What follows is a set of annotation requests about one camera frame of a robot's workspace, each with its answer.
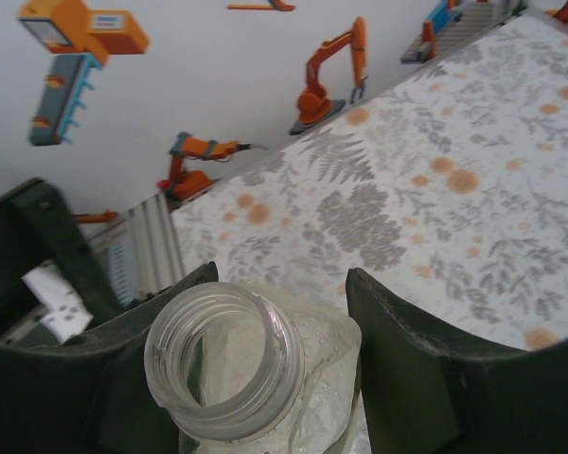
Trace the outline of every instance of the bottle mouth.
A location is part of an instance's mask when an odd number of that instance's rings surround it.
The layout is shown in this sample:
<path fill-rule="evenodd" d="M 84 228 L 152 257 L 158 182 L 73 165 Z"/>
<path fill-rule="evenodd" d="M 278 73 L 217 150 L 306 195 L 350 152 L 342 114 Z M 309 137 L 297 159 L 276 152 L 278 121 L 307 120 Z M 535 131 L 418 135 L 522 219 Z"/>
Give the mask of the bottle mouth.
<path fill-rule="evenodd" d="M 198 346 L 224 319 L 261 320 L 264 348 L 257 372 L 239 393 L 201 405 L 189 378 Z M 145 371 L 155 401 L 188 436 L 213 443 L 247 443 L 274 428 L 298 396 L 304 355 L 288 315 L 269 300 L 231 283 L 201 284 L 175 296 L 156 317 L 145 344 Z"/>

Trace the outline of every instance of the clear plastic bottle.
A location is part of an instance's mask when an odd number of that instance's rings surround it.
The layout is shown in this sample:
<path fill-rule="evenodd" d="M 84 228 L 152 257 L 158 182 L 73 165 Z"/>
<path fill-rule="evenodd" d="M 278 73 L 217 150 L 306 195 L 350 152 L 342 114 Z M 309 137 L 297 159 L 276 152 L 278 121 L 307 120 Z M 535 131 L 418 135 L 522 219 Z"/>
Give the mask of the clear plastic bottle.
<path fill-rule="evenodd" d="M 198 454 L 319 454 L 344 444 L 360 343 L 335 308 L 263 285 L 202 284 L 160 312 L 145 369 Z"/>

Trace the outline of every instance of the table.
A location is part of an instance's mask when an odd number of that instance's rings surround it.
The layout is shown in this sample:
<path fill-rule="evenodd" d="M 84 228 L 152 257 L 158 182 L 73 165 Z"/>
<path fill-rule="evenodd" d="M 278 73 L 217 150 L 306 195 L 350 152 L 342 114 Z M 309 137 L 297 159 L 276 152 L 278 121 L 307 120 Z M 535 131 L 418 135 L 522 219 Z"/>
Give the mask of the table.
<path fill-rule="evenodd" d="M 345 310 L 361 267 L 486 339 L 567 337 L 568 35 L 510 21 L 172 216 L 223 281 Z"/>

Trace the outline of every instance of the floral pattern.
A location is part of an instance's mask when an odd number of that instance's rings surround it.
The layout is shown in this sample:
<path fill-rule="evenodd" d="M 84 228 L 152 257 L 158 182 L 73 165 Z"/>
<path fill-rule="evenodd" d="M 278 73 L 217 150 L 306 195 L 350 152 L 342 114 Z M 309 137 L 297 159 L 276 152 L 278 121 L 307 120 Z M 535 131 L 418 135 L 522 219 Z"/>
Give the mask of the floral pattern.
<path fill-rule="evenodd" d="M 345 310 L 362 267 L 478 336 L 567 337 L 568 36 L 522 16 L 358 109 L 174 213 L 187 268 Z"/>

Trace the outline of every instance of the white wall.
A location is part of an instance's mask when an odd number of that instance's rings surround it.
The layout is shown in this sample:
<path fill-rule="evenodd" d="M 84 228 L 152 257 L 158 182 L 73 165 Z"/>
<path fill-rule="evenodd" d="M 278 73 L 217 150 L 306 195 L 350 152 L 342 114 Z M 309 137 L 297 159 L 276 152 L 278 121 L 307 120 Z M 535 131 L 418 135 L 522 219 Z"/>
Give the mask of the white wall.
<path fill-rule="evenodd" d="M 89 0 L 93 9 L 130 10 L 150 47 L 145 55 L 112 56 L 92 75 L 97 89 L 82 97 L 88 110 L 76 113 L 74 145 L 37 148 L 27 143 L 29 119 L 53 56 L 16 21 L 22 3 L 0 2 L 0 194 L 40 176 L 78 212 L 95 212 L 124 210 L 154 194 L 179 131 L 272 149 L 290 143 L 305 62 L 357 16 L 368 33 L 366 95 L 375 95 L 413 69 L 399 56 L 436 0 L 289 0 L 297 6 L 290 13 L 228 10 L 227 0 Z M 323 64 L 321 78 L 331 97 L 348 99 L 348 49 Z M 264 153 L 201 166 L 218 178 Z"/>

